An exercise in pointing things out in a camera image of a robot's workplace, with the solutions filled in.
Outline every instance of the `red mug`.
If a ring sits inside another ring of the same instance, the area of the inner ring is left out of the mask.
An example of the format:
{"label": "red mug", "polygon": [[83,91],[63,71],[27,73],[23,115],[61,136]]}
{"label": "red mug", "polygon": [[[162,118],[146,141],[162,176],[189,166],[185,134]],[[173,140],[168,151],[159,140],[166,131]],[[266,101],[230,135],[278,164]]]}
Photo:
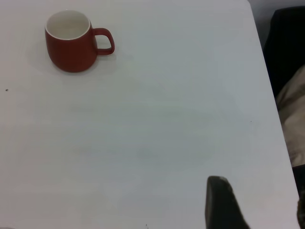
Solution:
{"label": "red mug", "polygon": [[[114,41],[107,29],[93,29],[82,13],[64,10],[53,14],[45,25],[46,43],[52,62],[60,69],[76,73],[90,68],[97,55],[114,52]],[[111,47],[98,49],[95,36],[104,35]]]}

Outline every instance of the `mug handle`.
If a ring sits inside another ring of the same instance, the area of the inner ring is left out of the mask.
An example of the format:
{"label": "mug handle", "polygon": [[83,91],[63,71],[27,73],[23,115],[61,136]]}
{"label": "mug handle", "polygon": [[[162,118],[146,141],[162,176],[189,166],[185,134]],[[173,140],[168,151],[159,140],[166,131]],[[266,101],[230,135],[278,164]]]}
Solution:
{"label": "mug handle", "polygon": [[97,49],[98,55],[110,55],[114,52],[114,40],[108,29],[103,29],[103,28],[93,29],[93,35],[94,36],[104,35],[104,36],[108,37],[108,39],[110,41],[111,47],[108,49]]}

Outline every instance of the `cloth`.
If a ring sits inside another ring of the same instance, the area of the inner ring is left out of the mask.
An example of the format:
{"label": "cloth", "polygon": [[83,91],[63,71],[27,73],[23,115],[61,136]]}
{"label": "cloth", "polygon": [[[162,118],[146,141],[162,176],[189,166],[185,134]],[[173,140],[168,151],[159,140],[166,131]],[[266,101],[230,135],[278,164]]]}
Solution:
{"label": "cloth", "polygon": [[276,98],[292,167],[305,164],[305,65]]}

